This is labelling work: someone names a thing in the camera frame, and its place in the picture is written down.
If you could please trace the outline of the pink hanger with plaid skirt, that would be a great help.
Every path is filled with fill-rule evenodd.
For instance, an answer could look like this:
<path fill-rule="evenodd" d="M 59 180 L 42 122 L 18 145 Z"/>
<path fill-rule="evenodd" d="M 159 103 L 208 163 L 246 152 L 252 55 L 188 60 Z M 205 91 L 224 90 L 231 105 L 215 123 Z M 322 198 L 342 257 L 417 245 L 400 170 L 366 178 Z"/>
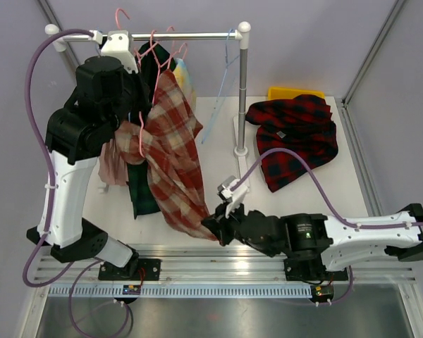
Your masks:
<path fill-rule="evenodd" d="M 169 58 L 168 58 L 168 60 L 167 61 L 165 61 L 165 62 L 163 62 L 163 63 L 160 63 L 159 62 L 159 59 L 157 58 L 157 55 L 156 55 L 156 53 L 155 53 L 155 47 L 156 46 L 158 46 L 159 45 L 159 43 L 158 42 L 156 42 L 155 44 L 153 44 L 152 42 L 153 42 L 153 36 L 154 36 L 154 33 L 155 33 L 155 30 L 153 30 L 152 31 L 152 33 L 151 33 L 151 35 L 150 35 L 150 38 L 149 38 L 149 48 L 148 48 L 148 50 L 146 51 L 146 52 L 144 52 L 144 53 L 142 53 L 142 54 L 140 54 L 138 51 L 137 51 L 137 49 L 136 48 L 134 48 L 133 49 L 133 51 L 134 51 L 134 54 L 135 54 L 135 57 L 137 58 L 137 65 L 138 66 L 141 66 L 141 61 L 142 61 L 142 59 L 147 55 L 147 54 L 153 54 L 153 56 L 154 56 L 154 60 L 155 60 L 155 63 L 157 64 L 157 77 L 156 77 L 156 82 L 155 82 L 155 86 L 154 86 L 154 91 L 156 91 L 156 89 L 157 89 L 157 86 L 158 86 L 158 82 L 159 82 L 159 76 L 160 76 L 160 74 L 161 74 L 161 69 L 164 67 L 164 66 L 166 66 L 168 69 L 170 69 L 171 67 L 170 67 L 170 64 L 171 64 L 171 61 L 174 59 L 174 57 L 177 55 L 177 54 L 179 54 L 183 49 L 185 49 L 185 52 L 184 52 L 184 54 L 183 54 L 183 57 L 185 57 L 186 55 L 187 55 L 187 53 L 188 53 L 188 43 L 187 42 L 184 42 L 179 48 L 178 48 L 178 50 L 175 50 L 174 49 L 174 47 L 175 47 L 175 42 L 173 42 L 172 43 L 172 45 L 171 45 L 171 52 L 170 52 L 170 56 L 169 56 Z M 139 121 L 140 121 L 140 131 L 139 131 L 139 143 L 138 143 L 138 151 L 139 151 L 139 153 L 140 153 L 140 155 L 141 155 L 141 157 L 143 157 L 144 156 L 144 154 L 143 154 L 143 151 L 142 151 L 142 133 L 143 133 L 143 130 L 144 130 L 144 127 L 145 127 L 145 119 L 143 118 L 143 116 L 142 116 L 142 112 L 140 111 L 139 112 L 139 115 L 138 115 L 138 118 L 139 118 Z"/>

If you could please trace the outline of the red beige plaid skirt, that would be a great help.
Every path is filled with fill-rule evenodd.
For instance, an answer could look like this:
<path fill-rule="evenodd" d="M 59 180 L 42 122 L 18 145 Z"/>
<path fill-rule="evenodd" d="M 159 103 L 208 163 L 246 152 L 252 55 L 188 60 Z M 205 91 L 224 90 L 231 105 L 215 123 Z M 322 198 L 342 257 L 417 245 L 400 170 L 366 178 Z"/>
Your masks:
<path fill-rule="evenodd" d="M 124 122 L 116 131 L 118 151 L 128 164 L 148 163 L 149 189 L 171 228 L 214 241 L 202 225 L 209 216 L 195 143 L 202 124 L 170 70 L 160 75 L 154 98 L 144 127 Z"/>

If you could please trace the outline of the red black plaid skirt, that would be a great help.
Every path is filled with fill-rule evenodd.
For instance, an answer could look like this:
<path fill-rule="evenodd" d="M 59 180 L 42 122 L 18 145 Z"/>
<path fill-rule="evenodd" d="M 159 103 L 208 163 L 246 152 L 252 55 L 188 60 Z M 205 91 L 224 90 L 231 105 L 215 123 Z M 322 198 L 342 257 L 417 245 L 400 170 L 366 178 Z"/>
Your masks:
<path fill-rule="evenodd" d="M 336 124 L 331 107 L 323 98 L 302 94 L 294 99 L 276 99 L 252 104 L 245 117 L 257 126 L 260 154 L 285 148 L 299 155 L 311 169 L 338 155 Z M 295 157 L 276 152 L 262 160 L 262 172 L 271 192 L 290 184 L 307 171 Z"/>

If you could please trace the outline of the blue wire hanger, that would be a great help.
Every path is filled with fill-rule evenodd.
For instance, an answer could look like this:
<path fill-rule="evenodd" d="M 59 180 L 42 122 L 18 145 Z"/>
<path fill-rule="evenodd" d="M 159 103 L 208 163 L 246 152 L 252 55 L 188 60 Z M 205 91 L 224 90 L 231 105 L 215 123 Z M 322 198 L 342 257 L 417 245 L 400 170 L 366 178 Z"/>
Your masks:
<path fill-rule="evenodd" d="M 227 33 L 226 36 L 226 41 L 225 41 L 225 45 L 224 45 L 224 60 L 225 60 L 225 68 L 223 71 L 223 76 L 221 78 L 221 84 L 219 87 L 219 91 L 218 91 L 218 95 L 215 99 L 214 102 L 214 107 L 213 110 L 211 112 L 209 121 L 204 129 L 203 135 L 202 135 L 202 139 L 200 141 L 200 144 L 205 144 L 205 142 L 207 141 L 207 138 L 209 137 L 212 128 L 216 122 L 216 119 L 219 115 L 219 112 L 221 111 L 221 107 L 224 103 L 224 101 L 226 100 L 228 94 L 226 92 L 226 90 L 224 89 L 224 85 L 226 83 L 226 78 L 227 78 L 227 74 L 228 74 L 228 70 L 229 68 L 232 66 L 232 64 L 239 59 L 239 56 L 235 56 L 234 58 L 230 58 L 229 57 L 229 52 L 228 52 L 228 41 L 230 39 L 230 35 L 231 33 L 234 33 L 235 29 L 230 29 Z"/>

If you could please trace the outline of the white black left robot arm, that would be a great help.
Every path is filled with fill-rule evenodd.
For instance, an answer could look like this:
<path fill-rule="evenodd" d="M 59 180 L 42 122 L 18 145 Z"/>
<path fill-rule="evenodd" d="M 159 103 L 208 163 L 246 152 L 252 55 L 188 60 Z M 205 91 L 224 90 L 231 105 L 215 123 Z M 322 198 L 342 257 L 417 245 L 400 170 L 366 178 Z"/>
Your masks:
<path fill-rule="evenodd" d="M 27 238 L 50 246 L 60 263 L 104 262 L 109 280 L 130 280 L 139 254 L 82 216 L 88 183 L 102 147 L 131 113 L 148 112 L 148 89 L 138 64 L 93 56 L 75 71 L 76 86 L 47 123 L 43 149 L 51 171 L 42 222 Z"/>

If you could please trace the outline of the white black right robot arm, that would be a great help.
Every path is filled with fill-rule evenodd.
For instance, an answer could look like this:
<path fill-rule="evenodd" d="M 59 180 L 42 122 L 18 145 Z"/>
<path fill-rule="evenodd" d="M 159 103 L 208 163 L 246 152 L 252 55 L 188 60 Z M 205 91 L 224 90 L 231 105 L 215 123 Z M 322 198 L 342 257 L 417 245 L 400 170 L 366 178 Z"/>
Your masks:
<path fill-rule="evenodd" d="M 222 246 L 237 240 L 268 257 L 285 255 L 288 281 L 345 281 L 351 265 L 376 259 L 423 261 L 420 204 L 393 215 L 344 221 L 319 213 L 264 215 L 246 212 L 243 205 L 228 212 L 227 206 L 219 205 L 201 224 Z"/>

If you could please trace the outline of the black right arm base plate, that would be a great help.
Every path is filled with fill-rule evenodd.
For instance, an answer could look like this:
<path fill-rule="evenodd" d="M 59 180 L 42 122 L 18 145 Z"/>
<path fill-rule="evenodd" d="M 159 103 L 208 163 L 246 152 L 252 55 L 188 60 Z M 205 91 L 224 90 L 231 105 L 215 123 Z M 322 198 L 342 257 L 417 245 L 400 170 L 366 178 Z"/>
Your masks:
<path fill-rule="evenodd" d="M 304 282 L 318 285 L 319 282 L 348 281 L 348 270 L 328 271 L 320 258 L 310 261 L 283 260 L 284 274 L 287 281 Z"/>

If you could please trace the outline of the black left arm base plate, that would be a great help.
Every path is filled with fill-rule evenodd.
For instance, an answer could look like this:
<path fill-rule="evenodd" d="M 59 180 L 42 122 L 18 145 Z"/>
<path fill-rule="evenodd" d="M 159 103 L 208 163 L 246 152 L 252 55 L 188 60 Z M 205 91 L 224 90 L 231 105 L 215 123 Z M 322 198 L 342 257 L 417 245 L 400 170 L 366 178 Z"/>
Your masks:
<path fill-rule="evenodd" d="M 161 260 L 156 258 L 133 258 L 123 268 L 105 262 L 99 269 L 101 281 L 159 281 Z"/>

